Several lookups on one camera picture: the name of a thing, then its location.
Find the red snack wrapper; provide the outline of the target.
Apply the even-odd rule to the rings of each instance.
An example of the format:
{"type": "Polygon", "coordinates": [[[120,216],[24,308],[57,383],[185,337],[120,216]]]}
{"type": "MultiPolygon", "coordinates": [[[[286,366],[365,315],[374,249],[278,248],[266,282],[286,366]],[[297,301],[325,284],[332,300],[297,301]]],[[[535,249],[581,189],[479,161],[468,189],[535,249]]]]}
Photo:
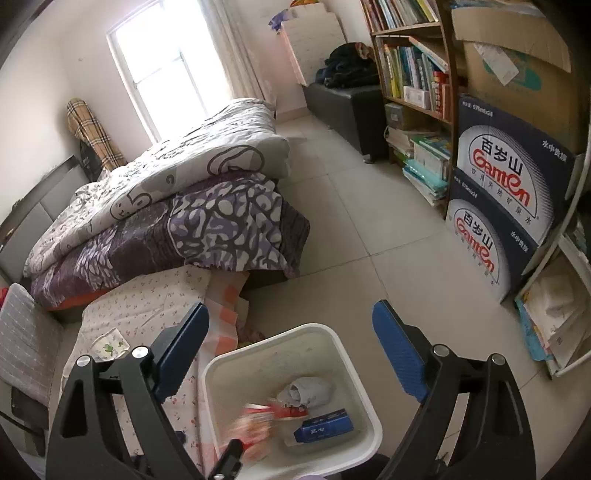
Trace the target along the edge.
{"type": "Polygon", "coordinates": [[[228,441],[242,442],[243,459],[259,461],[270,453],[270,440],[277,423],[304,420],[307,417],[307,407],[294,407],[277,400],[270,400],[263,405],[246,404],[242,414],[229,428],[228,441]]]}

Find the crushed floral paper cup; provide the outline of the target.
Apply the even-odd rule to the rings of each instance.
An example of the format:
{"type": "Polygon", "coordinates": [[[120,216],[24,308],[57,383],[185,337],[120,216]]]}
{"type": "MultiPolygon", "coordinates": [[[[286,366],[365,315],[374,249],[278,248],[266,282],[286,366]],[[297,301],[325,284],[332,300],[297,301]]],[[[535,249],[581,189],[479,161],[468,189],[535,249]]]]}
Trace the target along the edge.
{"type": "Polygon", "coordinates": [[[130,350],[130,345],[117,328],[99,336],[90,346],[89,354],[96,362],[121,358],[130,350]]]}

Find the white tissue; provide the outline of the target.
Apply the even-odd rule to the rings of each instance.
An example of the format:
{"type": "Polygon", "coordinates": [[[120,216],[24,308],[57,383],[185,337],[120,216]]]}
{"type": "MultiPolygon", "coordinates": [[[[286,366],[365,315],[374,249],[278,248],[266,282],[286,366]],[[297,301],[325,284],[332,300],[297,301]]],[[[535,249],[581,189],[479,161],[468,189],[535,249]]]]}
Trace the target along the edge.
{"type": "Polygon", "coordinates": [[[332,399],[332,384],[321,377],[300,377],[276,395],[285,407],[314,409],[327,405],[332,399]]]}

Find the blue tall carton box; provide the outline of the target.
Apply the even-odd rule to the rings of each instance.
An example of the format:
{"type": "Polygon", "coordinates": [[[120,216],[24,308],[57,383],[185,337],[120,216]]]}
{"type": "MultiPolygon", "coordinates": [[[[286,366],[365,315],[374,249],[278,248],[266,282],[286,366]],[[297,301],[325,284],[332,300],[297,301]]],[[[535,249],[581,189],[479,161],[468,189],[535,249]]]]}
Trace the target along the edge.
{"type": "Polygon", "coordinates": [[[353,432],[353,421],[346,409],[305,420],[294,431],[297,444],[315,443],[353,432]]]}

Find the grey checked cushion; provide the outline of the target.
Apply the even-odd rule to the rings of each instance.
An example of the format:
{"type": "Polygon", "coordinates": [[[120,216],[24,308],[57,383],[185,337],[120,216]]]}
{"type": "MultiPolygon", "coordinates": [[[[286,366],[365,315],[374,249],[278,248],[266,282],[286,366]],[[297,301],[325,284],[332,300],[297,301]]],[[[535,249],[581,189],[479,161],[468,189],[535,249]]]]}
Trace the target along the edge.
{"type": "Polygon", "coordinates": [[[13,283],[1,307],[1,380],[48,407],[64,329],[13,283]]]}

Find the cherry print table cloth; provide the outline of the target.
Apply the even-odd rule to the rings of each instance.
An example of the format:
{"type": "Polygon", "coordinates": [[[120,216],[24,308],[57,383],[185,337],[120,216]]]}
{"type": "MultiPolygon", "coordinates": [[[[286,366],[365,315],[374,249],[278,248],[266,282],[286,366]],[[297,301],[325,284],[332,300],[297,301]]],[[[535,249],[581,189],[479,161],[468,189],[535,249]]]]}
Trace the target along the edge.
{"type": "Polygon", "coordinates": [[[184,449],[197,469],[209,473],[217,454],[200,391],[201,377],[214,357],[238,347],[235,305],[246,279],[245,272],[184,266],[138,276],[111,290],[83,310],[62,381],[67,381],[78,357],[89,354],[91,345],[111,330],[118,330],[130,347],[149,346],[163,329],[179,323],[191,306],[204,304],[209,314],[204,343],[177,394],[164,402],[163,410],[173,429],[185,434],[184,449]]]}

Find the lower Ganten water carton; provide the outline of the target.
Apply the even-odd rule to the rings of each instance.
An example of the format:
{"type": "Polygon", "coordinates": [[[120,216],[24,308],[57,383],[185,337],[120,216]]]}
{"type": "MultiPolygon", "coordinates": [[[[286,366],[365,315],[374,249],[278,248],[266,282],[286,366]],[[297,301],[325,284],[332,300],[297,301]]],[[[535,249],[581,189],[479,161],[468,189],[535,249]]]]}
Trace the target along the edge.
{"type": "Polygon", "coordinates": [[[451,175],[446,224],[496,300],[515,292],[538,245],[460,169],[451,175]]]}

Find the ganten water carton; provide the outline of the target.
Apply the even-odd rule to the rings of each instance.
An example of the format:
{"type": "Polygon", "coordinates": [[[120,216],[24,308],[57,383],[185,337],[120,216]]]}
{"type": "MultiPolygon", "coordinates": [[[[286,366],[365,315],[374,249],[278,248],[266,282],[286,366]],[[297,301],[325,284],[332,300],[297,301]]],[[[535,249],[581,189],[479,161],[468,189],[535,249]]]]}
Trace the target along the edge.
{"type": "Polygon", "coordinates": [[[457,166],[541,245],[562,215],[576,157],[524,120],[478,98],[458,103],[457,166]]]}
{"type": "Polygon", "coordinates": [[[515,292],[538,245],[460,169],[451,175],[446,224],[496,300],[515,292]]]}

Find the purple patterned bed sheet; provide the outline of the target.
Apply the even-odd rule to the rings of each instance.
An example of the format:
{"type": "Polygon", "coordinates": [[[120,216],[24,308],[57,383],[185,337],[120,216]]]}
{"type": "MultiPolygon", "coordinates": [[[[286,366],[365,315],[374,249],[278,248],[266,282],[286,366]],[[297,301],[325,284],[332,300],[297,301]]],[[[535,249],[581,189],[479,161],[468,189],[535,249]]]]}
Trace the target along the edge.
{"type": "Polygon", "coordinates": [[[34,277],[46,310],[79,306],[132,280],[185,265],[294,278],[311,224],[260,173],[211,177],[147,206],[34,277]]]}

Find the bed with dark headboard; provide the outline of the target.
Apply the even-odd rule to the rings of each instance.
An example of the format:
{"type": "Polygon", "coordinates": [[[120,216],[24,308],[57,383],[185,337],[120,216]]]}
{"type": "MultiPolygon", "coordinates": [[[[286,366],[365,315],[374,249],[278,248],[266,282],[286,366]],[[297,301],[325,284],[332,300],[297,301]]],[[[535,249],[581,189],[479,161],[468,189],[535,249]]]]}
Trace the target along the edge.
{"type": "MultiPolygon", "coordinates": [[[[51,226],[58,215],[69,205],[75,191],[88,182],[74,157],[50,172],[24,198],[17,201],[1,225],[1,278],[7,283],[22,285],[29,294],[32,279],[23,276],[25,260],[32,247],[51,226]]],[[[281,274],[269,272],[245,272],[249,274],[246,286],[259,288],[287,280],[281,274]]],[[[61,320],[72,316],[74,309],[88,303],[65,310],[50,311],[61,320]]]]}

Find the upper Ganten water carton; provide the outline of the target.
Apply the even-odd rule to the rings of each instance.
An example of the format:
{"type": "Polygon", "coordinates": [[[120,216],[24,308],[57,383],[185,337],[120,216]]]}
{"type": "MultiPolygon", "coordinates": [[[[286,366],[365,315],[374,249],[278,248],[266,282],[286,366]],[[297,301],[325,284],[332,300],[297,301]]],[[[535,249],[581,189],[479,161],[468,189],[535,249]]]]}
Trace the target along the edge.
{"type": "Polygon", "coordinates": [[[458,103],[457,166],[541,245],[562,215],[576,157],[524,120],[478,98],[458,103]]]}

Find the black bag hanging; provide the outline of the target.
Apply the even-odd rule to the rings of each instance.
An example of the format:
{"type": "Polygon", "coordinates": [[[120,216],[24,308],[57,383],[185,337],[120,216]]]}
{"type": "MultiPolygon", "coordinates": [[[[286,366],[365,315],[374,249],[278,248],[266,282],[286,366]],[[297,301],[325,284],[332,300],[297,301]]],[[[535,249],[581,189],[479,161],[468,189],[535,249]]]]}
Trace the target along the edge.
{"type": "Polygon", "coordinates": [[[79,141],[80,165],[91,182],[99,179],[103,166],[95,151],[84,141],[79,141]]]}

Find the black storage bench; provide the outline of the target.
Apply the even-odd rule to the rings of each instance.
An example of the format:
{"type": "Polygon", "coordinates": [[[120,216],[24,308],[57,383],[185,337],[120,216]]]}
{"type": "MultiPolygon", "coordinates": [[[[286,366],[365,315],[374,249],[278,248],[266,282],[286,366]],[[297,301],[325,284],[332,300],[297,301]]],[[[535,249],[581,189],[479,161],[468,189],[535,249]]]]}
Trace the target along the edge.
{"type": "Polygon", "coordinates": [[[381,87],[328,88],[320,83],[304,86],[308,110],[335,130],[370,163],[389,158],[384,137],[387,128],[381,87]]]}

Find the sheer white curtain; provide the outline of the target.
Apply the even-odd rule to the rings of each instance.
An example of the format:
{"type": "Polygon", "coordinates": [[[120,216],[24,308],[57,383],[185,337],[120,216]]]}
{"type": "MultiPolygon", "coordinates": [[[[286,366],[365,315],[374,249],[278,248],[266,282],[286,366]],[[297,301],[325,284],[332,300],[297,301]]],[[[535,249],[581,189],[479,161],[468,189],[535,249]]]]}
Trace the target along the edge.
{"type": "Polygon", "coordinates": [[[252,43],[231,1],[201,1],[206,24],[231,94],[235,98],[256,98],[276,108],[276,92],[260,64],[252,43]]]}

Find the window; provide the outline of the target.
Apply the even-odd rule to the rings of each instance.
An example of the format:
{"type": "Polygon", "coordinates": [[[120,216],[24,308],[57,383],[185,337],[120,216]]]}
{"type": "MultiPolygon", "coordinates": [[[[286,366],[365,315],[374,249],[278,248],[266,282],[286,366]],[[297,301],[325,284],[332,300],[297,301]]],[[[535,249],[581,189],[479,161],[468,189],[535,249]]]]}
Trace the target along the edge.
{"type": "Polygon", "coordinates": [[[147,1],[111,28],[108,42],[154,142],[188,132],[231,102],[198,1],[147,1]]]}

